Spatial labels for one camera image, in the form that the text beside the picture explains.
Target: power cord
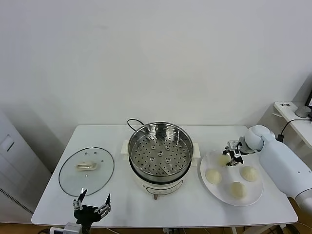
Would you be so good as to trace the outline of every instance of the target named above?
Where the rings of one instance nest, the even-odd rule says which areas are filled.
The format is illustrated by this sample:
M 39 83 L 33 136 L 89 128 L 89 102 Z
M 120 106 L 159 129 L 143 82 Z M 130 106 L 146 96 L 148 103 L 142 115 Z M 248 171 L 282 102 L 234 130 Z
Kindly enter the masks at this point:
M 106 228 L 106 229 L 110 230 L 110 231 L 113 232 L 113 233 L 120 234 L 120 233 L 118 233 L 118 232 L 116 232 L 116 231 L 114 231 L 114 230 L 112 230 L 112 229 L 110 229 L 110 228 Z
M 285 127 L 283 128 L 281 134 L 278 134 L 276 140 L 278 140 L 278 141 L 280 141 L 280 142 L 283 142 L 283 140 L 284 140 L 283 132 L 284 132 L 285 128 L 287 127 L 288 124 L 290 124 L 290 123 L 293 122 L 293 121 L 297 121 L 297 120 L 301 120 L 301 121 L 312 121 L 311 119 L 297 119 L 297 118 L 288 121 L 288 122 L 286 123 Z
M 303 225 L 303 226 L 305 226 L 305 227 L 307 227 L 307 228 L 310 228 L 310 231 L 311 231 L 311 233 L 312 233 L 312 227 L 310 227 L 310 226 L 308 226 L 308 225 L 306 225 L 306 224 L 304 224 L 304 223 L 300 223 L 300 222 L 296 222 L 296 223 L 301 224 L 301 225 Z
M 136 122 L 139 122 L 140 124 L 144 125 L 144 123 L 142 123 L 140 120 L 136 119 L 136 118 L 130 118 L 127 120 L 127 124 L 128 126 L 133 130 L 133 131 L 136 131 L 136 129 L 134 129 L 131 125 L 130 125 L 130 121 L 136 121 Z
M 204 228 L 204 230 L 206 231 L 206 233 L 210 234 L 210 232 L 206 228 Z

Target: robotic arm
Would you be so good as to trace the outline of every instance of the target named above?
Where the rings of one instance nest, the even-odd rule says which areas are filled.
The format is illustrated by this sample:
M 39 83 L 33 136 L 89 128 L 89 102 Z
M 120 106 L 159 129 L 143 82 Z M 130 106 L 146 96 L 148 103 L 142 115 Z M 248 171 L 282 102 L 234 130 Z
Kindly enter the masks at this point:
M 74 217 L 76 223 L 67 223 L 65 228 L 50 228 L 42 233 L 47 234 L 89 234 L 91 225 L 99 222 L 111 211 L 111 195 L 109 194 L 105 203 L 100 207 L 82 205 L 82 201 L 87 193 L 87 189 L 74 199 Z
M 312 171 L 290 148 L 277 141 L 269 129 L 262 125 L 249 128 L 239 141 L 229 141 L 223 154 L 229 153 L 232 160 L 227 165 L 235 166 L 243 163 L 241 155 L 255 152 L 278 189 L 312 214 Z

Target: white wall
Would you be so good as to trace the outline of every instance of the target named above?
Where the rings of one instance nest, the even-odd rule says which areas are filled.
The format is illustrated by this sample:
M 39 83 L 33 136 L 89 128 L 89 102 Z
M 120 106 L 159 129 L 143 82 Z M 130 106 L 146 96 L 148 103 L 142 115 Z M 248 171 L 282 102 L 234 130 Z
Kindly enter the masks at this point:
M 256 124 L 311 71 L 310 0 L 2 0 L 0 107 L 53 169 L 78 124 Z

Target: small white table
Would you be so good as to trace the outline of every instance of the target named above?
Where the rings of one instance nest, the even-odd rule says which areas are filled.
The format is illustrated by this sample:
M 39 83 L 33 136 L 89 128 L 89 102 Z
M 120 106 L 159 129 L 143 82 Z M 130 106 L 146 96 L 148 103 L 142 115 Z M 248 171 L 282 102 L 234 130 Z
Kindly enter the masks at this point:
M 247 131 L 245 126 L 182 126 L 199 144 L 201 156 L 217 150 L 220 153 L 228 140 L 238 139 Z M 120 153 L 124 140 L 133 131 L 128 126 L 78 126 L 47 185 L 32 217 L 37 225 L 64 226 L 75 222 L 73 197 L 62 191 L 58 175 L 62 164 L 75 152 L 87 147 L 108 150 L 115 161 L 110 181 L 97 193 L 87 196 L 83 204 L 98 206 L 111 193 L 111 212 L 93 227 L 229 227 L 259 226 L 246 233 L 260 233 L 273 224 L 294 223 L 297 215 L 287 197 L 281 193 L 260 167 L 264 190 L 253 205 L 235 207 L 215 198 L 198 177 L 197 167 L 191 167 L 185 183 L 177 192 L 153 200 L 131 177 L 129 162 Z M 258 160 L 257 155 L 250 155 Z
M 298 109 L 297 105 L 291 101 L 277 101 L 274 107 L 281 114 L 281 116 L 289 122 L 293 119 L 309 119 L 300 118 L 294 112 Z M 304 143 L 312 149 L 312 124 L 309 121 L 293 121 L 289 123 L 296 131 Z

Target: stainless steel steamer basket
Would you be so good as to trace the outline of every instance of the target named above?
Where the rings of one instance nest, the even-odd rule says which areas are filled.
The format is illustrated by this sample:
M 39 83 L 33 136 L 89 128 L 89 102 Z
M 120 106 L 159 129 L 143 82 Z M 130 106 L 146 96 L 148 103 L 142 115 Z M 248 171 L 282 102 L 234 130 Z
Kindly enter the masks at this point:
M 155 122 L 137 129 L 129 140 L 129 161 L 134 172 L 153 184 L 168 184 L 181 179 L 188 171 L 193 142 L 180 127 Z

